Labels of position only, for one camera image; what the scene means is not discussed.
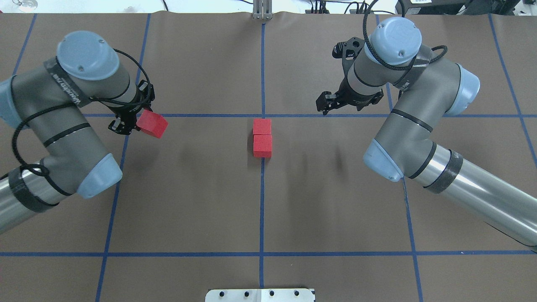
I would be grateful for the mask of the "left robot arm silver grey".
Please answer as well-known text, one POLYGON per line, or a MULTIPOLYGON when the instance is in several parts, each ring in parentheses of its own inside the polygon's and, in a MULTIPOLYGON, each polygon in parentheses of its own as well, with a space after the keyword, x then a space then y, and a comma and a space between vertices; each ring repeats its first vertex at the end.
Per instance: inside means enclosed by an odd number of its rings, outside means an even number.
POLYGON ((137 114, 150 109, 154 86, 146 73, 134 83, 119 54, 98 34, 75 31, 42 66, 2 81, 1 118, 15 129, 11 148, 20 164, 1 177, 2 233, 73 194, 92 198, 122 179, 81 112, 99 102, 115 115, 111 131, 140 130, 137 114))

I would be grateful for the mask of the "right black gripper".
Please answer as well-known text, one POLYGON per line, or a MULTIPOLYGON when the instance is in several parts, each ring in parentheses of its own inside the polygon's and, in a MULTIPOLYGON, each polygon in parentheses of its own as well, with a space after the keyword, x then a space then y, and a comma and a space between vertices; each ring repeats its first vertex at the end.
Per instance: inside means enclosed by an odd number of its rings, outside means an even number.
POLYGON ((316 108, 318 112, 327 115, 328 111, 339 109, 346 105, 352 105, 357 108, 357 111, 372 104, 377 104, 384 96, 383 90, 377 91, 375 94, 360 94, 351 88, 348 80, 343 80, 336 93, 324 91, 316 100, 316 108))

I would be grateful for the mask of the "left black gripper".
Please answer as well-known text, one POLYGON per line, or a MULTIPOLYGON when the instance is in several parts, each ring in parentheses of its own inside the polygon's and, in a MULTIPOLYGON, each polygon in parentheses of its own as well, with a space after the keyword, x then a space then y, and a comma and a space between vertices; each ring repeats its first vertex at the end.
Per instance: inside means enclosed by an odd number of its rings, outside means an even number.
POLYGON ((140 81, 134 99, 130 103, 119 107, 109 105, 109 109, 115 114, 115 119, 109 124, 109 130, 119 135, 130 135, 133 130, 140 131, 141 128, 136 124, 137 114, 142 109, 152 111, 150 107, 154 99, 154 85, 147 81, 140 81))

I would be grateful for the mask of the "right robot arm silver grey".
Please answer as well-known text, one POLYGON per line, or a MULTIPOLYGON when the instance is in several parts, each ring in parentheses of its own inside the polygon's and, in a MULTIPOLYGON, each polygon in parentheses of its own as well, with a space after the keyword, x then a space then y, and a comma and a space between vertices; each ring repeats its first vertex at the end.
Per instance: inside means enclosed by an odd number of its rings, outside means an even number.
POLYGON ((384 19, 372 33, 367 24, 365 15, 362 39, 334 46, 344 79, 335 93, 320 94, 317 111, 327 115, 347 105, 361 110, 377 104, 391 84, 400 95, 364 154, 366 166, 392 182, 414 180, 535 252, 536 198, 430 138, 445 115, 458 115, 474 101, 478 77, 445 59, 446 46, 423 44, 420 30, 405 17, 384 19))

